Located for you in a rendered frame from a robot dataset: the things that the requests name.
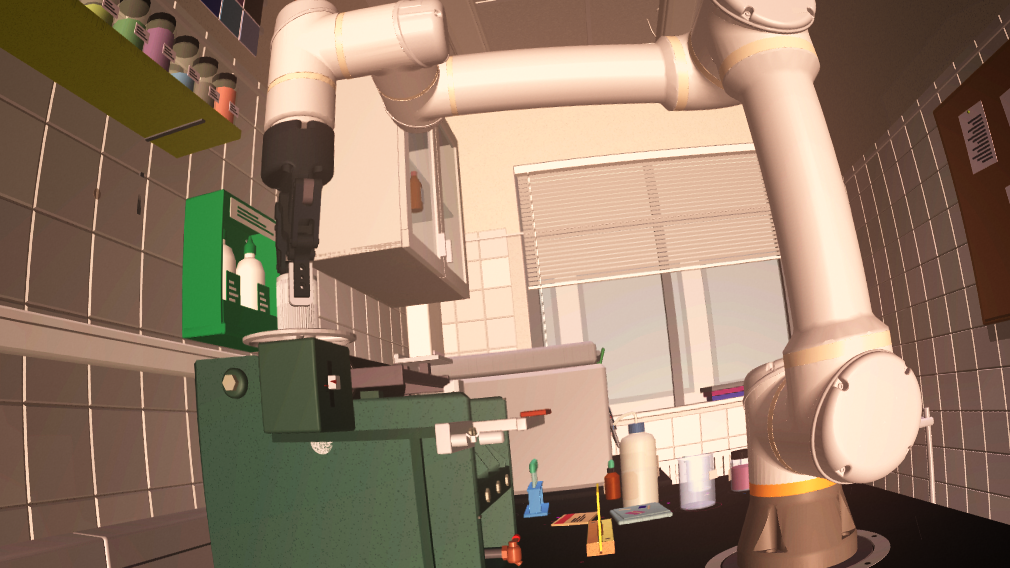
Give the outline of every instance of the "white bottle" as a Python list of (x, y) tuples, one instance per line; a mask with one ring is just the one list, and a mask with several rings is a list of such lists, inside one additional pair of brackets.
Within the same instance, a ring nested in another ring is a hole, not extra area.
[(660, 502), (660, 458), (645, 422), (628, 427), (621, 440), (621, 498), (626, 507)]
[(221, 266), (221, 299), (228, 299), (228, 273), (234, 274), (235, 272), (235, 252), (228, 247), (228, 242), (221, 240), (224, 245), (223, 249), (223, 263)]
[(256, 245), (251, 239), (245, 242), (245, 258), (238, 263), (235, 274), (241, 279), (239, 298), (242, 305), (259, 311), (260, 292), (257, 284), (267, 285), (267, 273), (263, 270), (263, 263), (256, 258)]

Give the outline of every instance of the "yellow pencil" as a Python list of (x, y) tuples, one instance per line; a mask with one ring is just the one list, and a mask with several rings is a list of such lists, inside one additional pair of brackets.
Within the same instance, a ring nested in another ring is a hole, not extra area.
[(603, 517), (600, 516), (600, 486), (596, 486), (596, 532), (599, 535), (600, 554), (603, 554)]

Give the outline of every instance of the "white cabinet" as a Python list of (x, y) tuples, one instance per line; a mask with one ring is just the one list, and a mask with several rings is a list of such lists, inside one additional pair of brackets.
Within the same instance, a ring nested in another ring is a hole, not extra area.
[(334, 131), (316, 268), (392, 307), (469, 297), (459, 153), (448, 124), (405, 132), (363, 77), (337, 83)]

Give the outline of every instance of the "window blind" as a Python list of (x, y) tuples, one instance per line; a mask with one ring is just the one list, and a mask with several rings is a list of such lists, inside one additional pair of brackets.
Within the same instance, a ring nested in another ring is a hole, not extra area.
[(753, 151), (516, 175), (530, 288), (779, 256)]

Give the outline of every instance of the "orange bottle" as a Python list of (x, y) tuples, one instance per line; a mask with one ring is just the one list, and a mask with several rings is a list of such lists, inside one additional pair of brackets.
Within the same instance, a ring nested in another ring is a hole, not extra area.
[(421, 199), (421, 180), (417, 177), (417, 172), (410, 173), (410, 212), (420, 213), (424, 210), (424, 201)]
[(621, 498), (621, 476), (614, 471), (614, 461), (607, 462), (607, 476), (603, 478), (603, 494), (608, 501)]

